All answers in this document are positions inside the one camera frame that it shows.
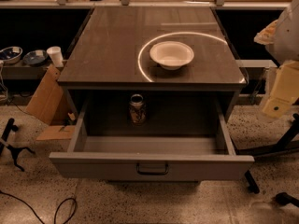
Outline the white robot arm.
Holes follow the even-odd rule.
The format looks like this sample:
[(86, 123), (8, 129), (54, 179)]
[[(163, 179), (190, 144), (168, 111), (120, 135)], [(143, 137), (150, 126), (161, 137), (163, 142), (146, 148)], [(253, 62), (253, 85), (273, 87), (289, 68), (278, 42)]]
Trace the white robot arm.
[(280, 64), (299, 60), (299, 0), (292, 0), (279, 18), (272, 21), (254, 41), (265, 45), (266, 50)]

